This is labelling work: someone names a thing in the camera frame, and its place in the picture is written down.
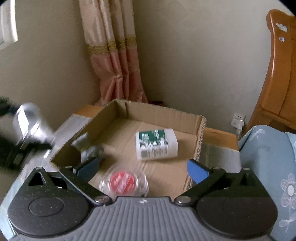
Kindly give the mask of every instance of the red round label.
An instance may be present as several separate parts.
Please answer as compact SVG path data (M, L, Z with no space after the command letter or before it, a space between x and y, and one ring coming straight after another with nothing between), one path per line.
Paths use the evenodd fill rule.
M110 178L110 189L116 195L127 195L135 189L135 177L127 172L116 172Z

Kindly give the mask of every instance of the silver bolt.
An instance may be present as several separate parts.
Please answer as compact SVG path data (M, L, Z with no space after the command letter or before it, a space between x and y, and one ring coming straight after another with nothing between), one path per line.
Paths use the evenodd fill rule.
M95 201L97 203L106 203L106 202L109 202L110 198L108 196L97 196L95 198Z
M176 198L177 204L187 204L190 203L191 198L187 196L179 196Z

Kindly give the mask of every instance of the gray plastic panel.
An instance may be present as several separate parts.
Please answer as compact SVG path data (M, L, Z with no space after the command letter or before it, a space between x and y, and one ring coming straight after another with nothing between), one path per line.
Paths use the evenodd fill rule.
M45 240L23 235L11 241ZM66 235L47 241L234 241L201 225L193 210L179 207L167 197L119 197L106 207L96 207L88 220ZM252 241L271 241L264 236Z

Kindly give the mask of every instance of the curtain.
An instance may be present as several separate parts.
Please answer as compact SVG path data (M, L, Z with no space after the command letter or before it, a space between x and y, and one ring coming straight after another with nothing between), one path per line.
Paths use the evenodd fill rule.
M84 36L105 105L114 98L147 102L143 90L132 0L80 0Z

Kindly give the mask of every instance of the wooden headboard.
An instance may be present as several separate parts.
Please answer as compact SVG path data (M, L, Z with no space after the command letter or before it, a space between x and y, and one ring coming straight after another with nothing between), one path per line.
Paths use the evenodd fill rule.
M245 131L268 125L281 131L296 130L296 17L271 10L271 58L266 79Z

